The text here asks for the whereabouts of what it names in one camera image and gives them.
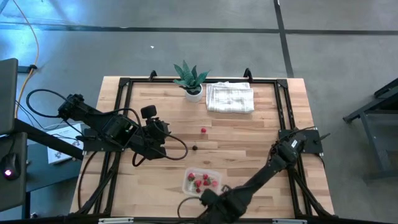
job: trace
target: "paper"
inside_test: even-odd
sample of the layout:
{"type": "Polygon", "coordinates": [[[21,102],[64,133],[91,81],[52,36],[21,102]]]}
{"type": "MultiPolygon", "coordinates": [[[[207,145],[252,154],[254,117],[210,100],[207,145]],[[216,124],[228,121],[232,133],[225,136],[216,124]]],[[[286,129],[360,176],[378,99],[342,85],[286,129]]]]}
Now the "paper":
{"type": "MultiPolygon", "coordinates": [[[[81,131],[80,124],[74,124],[73,127],[76,128],[77,130],[81,131]]],[[[54,137],[59,138],[62,141],[65,141],[65,142],[83,150],[83,143],[79,140],[74,140],[76,138],[76,136],[80,136],[81,134],[69,126],[67,126],[65,128],[59,128],[56,130],[52,130],[52,131],[47,131],[47,134],[51,134],[54,137]]],[[[61,153],[61,152],[58,152],[50,147],[47,147],[47,155],[49,158],[49,164],[56,164],[58,162],[62,162],[62,161],[72,158],[71,156],[61,153]]]]}

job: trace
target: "succulent plant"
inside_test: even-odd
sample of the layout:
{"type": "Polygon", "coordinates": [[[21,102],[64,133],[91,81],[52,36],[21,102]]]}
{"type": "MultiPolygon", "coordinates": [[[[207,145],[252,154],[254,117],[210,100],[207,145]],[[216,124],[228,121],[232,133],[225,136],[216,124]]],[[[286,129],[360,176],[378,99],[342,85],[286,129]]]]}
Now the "succulent plant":
{"type": "Polygon", "coordinates": [[[206,80],[209,71],[198,75],[197,66],[195,65],[191,71],[185,60],[182,62],[182,68],[176,64],[174,65],[174,68],[181,80],[173,80],[173,82],[179,84],[180,88],[183,88],[191,95],[199,94],[201,91],[200,84],[206,80]]]}

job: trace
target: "white pot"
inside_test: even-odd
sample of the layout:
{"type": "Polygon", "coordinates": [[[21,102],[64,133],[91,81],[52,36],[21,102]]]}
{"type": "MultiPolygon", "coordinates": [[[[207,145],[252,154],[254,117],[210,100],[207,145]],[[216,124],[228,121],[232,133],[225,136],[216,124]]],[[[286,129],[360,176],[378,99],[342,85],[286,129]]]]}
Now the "white pot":
{"type": "Polygon", "coordinates": [[[200,84],[200,93],[198,93],[198,94],[196,94],[196,95],[191,95],[191,94],[189,94],[187,91],[185,91],[185,97],[186,97],[186,99],[187,99],[189,102],[192,102],[192,103],[199,102],[200,99],[201,99],[201,97],[202,97],[202,95],[203,95],[203,87],[202,87],[201,84],[200,84]]]}

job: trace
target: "computer mouse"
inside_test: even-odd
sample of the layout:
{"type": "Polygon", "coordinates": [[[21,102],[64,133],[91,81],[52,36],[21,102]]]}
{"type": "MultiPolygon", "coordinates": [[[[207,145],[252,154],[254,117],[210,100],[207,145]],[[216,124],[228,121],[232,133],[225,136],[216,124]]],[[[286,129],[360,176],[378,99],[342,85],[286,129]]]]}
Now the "computer mouse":
{"type": "Polygon", "coordinates": [[[18,154],[11,152],[5,155],[0,161],[0,170],[5,179],[17,179],[21,174],[21,162],[18,154]]]}

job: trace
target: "folded towel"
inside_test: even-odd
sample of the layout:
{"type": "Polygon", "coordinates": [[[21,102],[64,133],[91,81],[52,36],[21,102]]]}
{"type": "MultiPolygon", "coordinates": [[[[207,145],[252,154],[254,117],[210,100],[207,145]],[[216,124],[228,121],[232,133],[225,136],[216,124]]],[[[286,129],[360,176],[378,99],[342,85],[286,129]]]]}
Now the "folded towel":
{"type": "Polygon", "coordinates": [[[249,83],[212,83],[206,86],[208,111],[251,113],[254,111],[253,89],[249,83]]]}

